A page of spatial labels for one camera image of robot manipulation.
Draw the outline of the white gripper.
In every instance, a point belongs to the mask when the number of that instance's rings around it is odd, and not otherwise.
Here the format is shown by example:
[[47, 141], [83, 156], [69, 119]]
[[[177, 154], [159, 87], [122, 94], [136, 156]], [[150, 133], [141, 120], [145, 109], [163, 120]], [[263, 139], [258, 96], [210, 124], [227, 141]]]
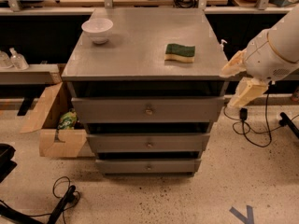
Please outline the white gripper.
[[245, 71], [252, 76], [241, 78], [228, 106], [246, 106], [268, 90], [266, 82], [279, 81], [298, 67], [299, 35], [262, 30], [248, 43], [246, 55], [244, 50], [239, 50], [221, 69], [221, 77], [232, 77]]

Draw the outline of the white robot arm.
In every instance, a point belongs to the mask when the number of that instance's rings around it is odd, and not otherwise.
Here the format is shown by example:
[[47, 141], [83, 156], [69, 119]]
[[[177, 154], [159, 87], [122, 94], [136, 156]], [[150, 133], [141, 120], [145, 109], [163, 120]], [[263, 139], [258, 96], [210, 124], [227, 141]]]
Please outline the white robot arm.
[[299, 66], [299, 6], [294, 7], [270, 29], [264, 29], [238, 51], [221, 69], [221, 77], [246, 72], [228, 106], [241, 108], [282, 80]]

